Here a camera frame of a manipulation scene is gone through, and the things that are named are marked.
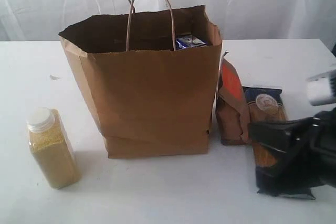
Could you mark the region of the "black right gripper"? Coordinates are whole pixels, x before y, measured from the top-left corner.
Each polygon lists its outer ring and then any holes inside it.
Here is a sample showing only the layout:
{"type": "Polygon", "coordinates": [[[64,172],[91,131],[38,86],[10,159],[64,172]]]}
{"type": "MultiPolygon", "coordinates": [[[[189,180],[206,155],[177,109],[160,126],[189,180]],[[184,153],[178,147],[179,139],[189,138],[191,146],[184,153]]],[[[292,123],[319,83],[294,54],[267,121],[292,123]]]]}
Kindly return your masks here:
{"type": "Polygon", "coordinates": [[[285,156],[278,177],[257,167],[259,194],[312,195],[311,187],[335,187],[335,109],[299,120],[250,123],[248,136],[257,166],[274,166],[285,156]]]}

